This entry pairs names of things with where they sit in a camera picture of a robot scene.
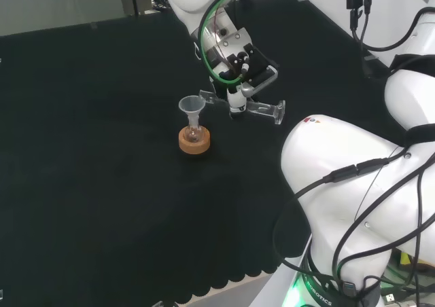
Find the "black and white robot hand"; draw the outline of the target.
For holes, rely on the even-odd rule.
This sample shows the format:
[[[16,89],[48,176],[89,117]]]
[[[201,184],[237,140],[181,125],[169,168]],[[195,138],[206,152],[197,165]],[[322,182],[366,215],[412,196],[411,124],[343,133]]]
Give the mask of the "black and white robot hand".
[[[246,111],[260,115],[277,116],[275,109],[259,103],[257,94],[271,85],[278,76],[278,69],[251,43],[237,55],[227,58],[228,66],[216,73],[213,88],[216,99],[228,103],[230,116],[235,118]]]

